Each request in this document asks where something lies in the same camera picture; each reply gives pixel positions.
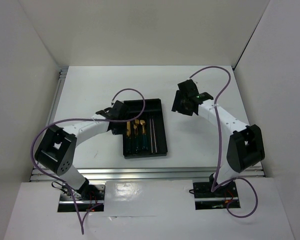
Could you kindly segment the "gold knife green handle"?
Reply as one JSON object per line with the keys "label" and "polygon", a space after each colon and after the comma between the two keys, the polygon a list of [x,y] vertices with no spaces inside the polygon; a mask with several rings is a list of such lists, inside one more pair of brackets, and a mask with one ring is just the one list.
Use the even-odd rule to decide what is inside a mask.
{"label": "gold knife green handle", "polygon": [[127,153],[132,153],[132,143],[131,143],[131,122],[126,123],[126,144],[127,144]]}

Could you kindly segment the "gold fork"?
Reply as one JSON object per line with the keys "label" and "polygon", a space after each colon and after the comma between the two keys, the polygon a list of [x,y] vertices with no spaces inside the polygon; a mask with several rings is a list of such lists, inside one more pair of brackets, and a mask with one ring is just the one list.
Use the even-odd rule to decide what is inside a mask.
{"label": "gold fork", "polygon": [[134,144],[135,144],[135,153],[137,154],[140,151],[139,146],[139,129],[138,126],[140,124],[139,119],[135,119],[133,123],[133,129],[134,129]]}

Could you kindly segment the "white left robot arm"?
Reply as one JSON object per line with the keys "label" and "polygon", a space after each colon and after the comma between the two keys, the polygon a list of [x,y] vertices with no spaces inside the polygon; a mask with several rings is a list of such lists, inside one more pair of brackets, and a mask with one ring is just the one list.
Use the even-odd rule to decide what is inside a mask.
{"label": "white left robot arm", "polygon": [[51,170],[56,176],[71,187],[71,194],[78,200],[97,193],[73,165],[76,147],[96,135],[114,131],[120,123],[113,121],[126,120],[126,113],[110,113],[104,110],[96,112],[88,121],[60,127],[53,124],[47,128],[34,154],[34,159]]}

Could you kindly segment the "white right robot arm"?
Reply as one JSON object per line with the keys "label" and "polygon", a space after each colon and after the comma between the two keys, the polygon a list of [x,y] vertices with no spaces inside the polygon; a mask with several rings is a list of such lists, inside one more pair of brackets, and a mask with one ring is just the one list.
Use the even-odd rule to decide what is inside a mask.
{"label": "white right robot arm", "polygon": [[189,95],[177,90],[172,111],[188,116],[196,114],[217,127],[217,170],[210,175],[208,184],[213,196],[220,196],[243,171],[265,158],[261,129],[236,119],[208,93]]}

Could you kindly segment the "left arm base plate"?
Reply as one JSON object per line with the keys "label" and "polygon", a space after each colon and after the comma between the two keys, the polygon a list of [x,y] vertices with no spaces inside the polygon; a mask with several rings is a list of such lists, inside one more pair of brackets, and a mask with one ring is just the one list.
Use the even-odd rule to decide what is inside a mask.
{"label": "left arm base plate", "polygon": [[96,190],[89,191],[86,196],[82,197],[79,193],[72,190],[70,191],[66,188],[64,184],[57,181],[53,181],[51,186],[54,189],[60,191],[58,209],[59,213],[70,213],[75,212],[74,200],[76,201],[77,208],[79,212],[86,212],[88,209],[94,207],[92,212],[103,212],[104,211],[104,199],[106,185],[104,183],[95,185]]}

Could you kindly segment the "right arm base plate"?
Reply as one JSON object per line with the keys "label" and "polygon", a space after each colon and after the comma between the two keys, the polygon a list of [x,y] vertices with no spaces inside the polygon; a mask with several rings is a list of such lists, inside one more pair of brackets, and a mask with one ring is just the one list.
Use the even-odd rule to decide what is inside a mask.
{"label": "right arm base plate", "polygon": [[234,182],[218,188],[211,192],[209,182],[194,182],[193,188],[188,192],[194,196],[196,210],[218,210],[226,209],[229,204],[230,209],[241,207],[237,186]]}

